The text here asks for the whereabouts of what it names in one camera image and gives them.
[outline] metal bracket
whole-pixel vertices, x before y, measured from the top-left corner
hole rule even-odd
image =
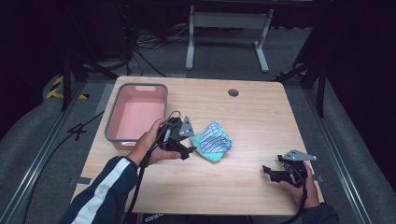
[[[79,177],[79,178],[71,178],[69,181],[69,185],[90,185],[92,183],[92,179],[88,177]]]
[[[180,131],[178,132],[180,136],[184,137],[191,137],[194,136],[194,129],[192,128],[192,125],[190,123],[190,118],[189,116],[186,116],[184,118],[183,124],[181,125]]]
[[[323,183],[325,181],[323,176],[321,176],[321,175],[312,175],[312,178],[314,180],[318,181],[318,183]]]
[[[318,158],[316,156],[303,153],[299,150],[292,149],[290,152],[286,153],[282,159],[287,161],[315,161]]]

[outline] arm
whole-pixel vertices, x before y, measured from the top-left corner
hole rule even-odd
[[[119,223],[128,194],[137,183],[138,165],[164,122],[165,119],[157,120],[126,157],[111,159],[93,183],[76,196],[59,223]],[[150,164],[180,157],[179,152],[156,148]]]
[[[302,221],[304,224],[335,224],[340,223],[335,210],[326,203],[320,204],[318,190],[312,177],[312,170],[305,165],[308,177],[306,179],[307,199],[304,205]],[[294,197],[294,201],[300,205],[303,195],[303,187],[295,188],[286,181],[280,181],[279,186]]]
[[[137,182],[136,170],[126,157],[108,161],[93,183],[76,196],[59,223],[119,223],[128,194]]]
[[[322,203],[321,205],[315,207],[305,208],[302,215],[302,221],[304,224],[340,223],[340,219],[338,218],[335,210],[326,203]]]

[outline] person's right hand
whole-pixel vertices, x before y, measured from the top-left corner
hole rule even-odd
[[[158,119],[157,121],[155,121],[151,128],[148,130],[148,132],[144,133],[139,138],[139,140],[137,140],[136,145],[127,155],[127,157],[131,159],[137,167],[140,166],[140,162],[143,160],[149,148],[154,143],[157,137],[158,130],[165,122],[166,119]],[[180,152],[165,151],[160,148],[155,148],[154,151],[152,151],[149,164],[155,163],[156,161],[160,160],[180,159],[180,157]]]
[[[306,168],[306,172],[308,174],[308,178],[306,179],[306,184],[305,184],[308,197],[305,201],[304,208],[320,206],[317,186],[315,185],[314,179],[312,178],[312,170],[305,163],[304,165]],[[300,206],[301,198],[303,196],[303,186],[296,188],[286,181],[280,181],[279,186],[285,191],[287,191],[289,194],[291,194],[294,198],[294,201],[297,202],[297,204]]]

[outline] towel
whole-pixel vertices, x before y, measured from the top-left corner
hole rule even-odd
[[[214,152],[214,153],[204,153],[201,150],[201,144],[200,144],[200,139],[201,134],[196,133],[195,136],[190,137],[190,141],[193,146],[197,147],[195,151],[197,151],[202,157],[207,159],[208,161],[211,161],[213,163],[219,162],[224,154],[224,152]]]
[[[233,141],[214,120],[201,134],[200,144],[204,153],[226,152],[233,146]]]

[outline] pink tray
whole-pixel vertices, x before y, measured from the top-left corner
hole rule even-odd
[[[130,149],[155,120],[164,118],[167,88],[163,84],[127,83],[120,87],[105,128],[117,149]]]

